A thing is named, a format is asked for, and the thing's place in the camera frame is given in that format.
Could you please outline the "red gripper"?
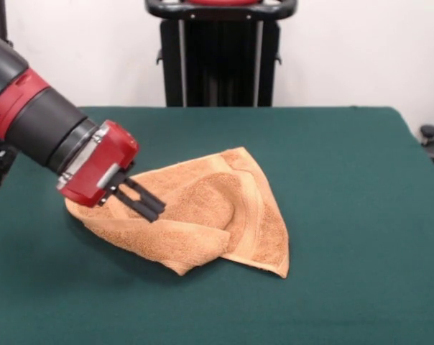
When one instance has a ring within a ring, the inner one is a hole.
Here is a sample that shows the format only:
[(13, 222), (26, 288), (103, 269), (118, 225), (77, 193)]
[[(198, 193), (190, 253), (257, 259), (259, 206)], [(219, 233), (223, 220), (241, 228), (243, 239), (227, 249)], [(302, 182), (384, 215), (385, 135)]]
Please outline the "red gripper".
[[(138, 142), (127, 130), (106, 120), (64, 169), (60, 193), (79, 205), (98, 205), (114, 189), (111, 180), (115, 174), (127, 169), (138, 151)], [(148, 222), (156, 221), (165, 211), (163, 201), (131, 178), (125, 178), (122, 184), (136, 191), (139, 199), (133, 200), (121, 190), (114, 196)]]

